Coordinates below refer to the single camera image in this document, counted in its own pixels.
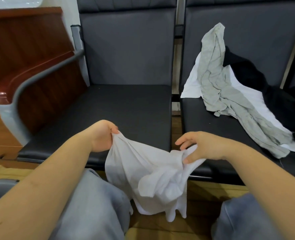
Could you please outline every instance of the person's left hand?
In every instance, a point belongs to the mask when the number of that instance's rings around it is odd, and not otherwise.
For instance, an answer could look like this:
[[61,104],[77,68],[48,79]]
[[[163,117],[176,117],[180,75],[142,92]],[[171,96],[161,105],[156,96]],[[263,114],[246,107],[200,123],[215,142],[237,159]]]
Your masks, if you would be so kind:
[[100,120],[81,132],[89,138],[93,152],[109,150],[112,146],[112,134],[118,134],[118,127],[110,121]]

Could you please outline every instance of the white fabric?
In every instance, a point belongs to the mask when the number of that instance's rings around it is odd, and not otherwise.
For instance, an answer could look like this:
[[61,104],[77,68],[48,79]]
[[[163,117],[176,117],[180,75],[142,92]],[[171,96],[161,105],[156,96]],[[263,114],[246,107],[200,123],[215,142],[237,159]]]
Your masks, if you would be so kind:
[[[202,97],[201,82],[198,80],[198,66],[200,62],[201,52],[198,54],[195,64],[190,72],[190,75],[184,84],[184,89],[181,93],[181,98],[199,98]],[[257,112],[264,117],[267,121],[270,121],[272,125],[281,129],[284,132],[290,133],[280,121],[276,119],[274,114],[268,109],[264,103],[263,94],[261,91],[249,88],[241,84],[234,75],[234,72],[229,65],[231,85],[238,91],[240,91],[246,99],[254,106]],[[290,151],[295,152],[295,141],[293,140],[290,144],[282,144],[281,147],[286,148]]]
[[196,148],[167,152],[113,134],[105,161],[107,180],[133,199],[141,214],[165,211],[167,221],[172,222],[179,210],[186,218],[187,180],[205,159],[187,165],[182,161]]

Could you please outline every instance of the black chair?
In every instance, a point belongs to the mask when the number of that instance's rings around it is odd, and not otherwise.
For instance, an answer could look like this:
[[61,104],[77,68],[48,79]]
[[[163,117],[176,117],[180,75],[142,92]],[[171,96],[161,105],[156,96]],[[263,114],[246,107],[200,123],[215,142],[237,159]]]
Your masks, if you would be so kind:
[[[128,139],[171,146],[171,96],[177,0],[77,0],[90,78],[87,91],[22,148],[40,163],[93,123],[113,121]],[[104,170],[107,151],[87,167]]]
[[[201,51],[201,39],[214,25],[225,26],[231,52],[251,60],[270,85],[280,86],[295,41],[295,0],[186,0],[180,91]],[[295,153],[281,160],[259,147],[231,116],[215,117],[202,98],[181,99],[183,131],[206,131],[245,143],[295,176]],[[191,179],[243,184],[227,161],[207,160]]]

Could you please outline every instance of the skin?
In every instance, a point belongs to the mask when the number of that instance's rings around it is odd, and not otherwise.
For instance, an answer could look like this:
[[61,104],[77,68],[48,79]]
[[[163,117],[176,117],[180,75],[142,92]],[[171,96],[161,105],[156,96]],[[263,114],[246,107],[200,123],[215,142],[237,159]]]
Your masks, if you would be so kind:
[[0,239],[48,239],[77,186],[91,151],[112,146],[118,128],[98,121],[67,140],[0,199]]
[[295,177],[251,147],[210,133],[188,132],[175,144],[182,144],[181,150],[197,144],[185,164],[200,158],[227,160],[282,235],[295,239]]

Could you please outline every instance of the forearm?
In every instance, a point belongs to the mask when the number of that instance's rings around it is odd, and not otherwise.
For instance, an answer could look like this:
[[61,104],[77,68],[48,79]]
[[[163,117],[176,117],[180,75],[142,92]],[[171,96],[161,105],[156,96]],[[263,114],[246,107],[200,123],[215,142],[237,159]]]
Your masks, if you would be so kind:
[[0,199],[0,239],[49,238],[83,173],[89,141],[71,137]]
[[246,145],[235,148],[226,159],[283,235],[295,239],[295,177]]

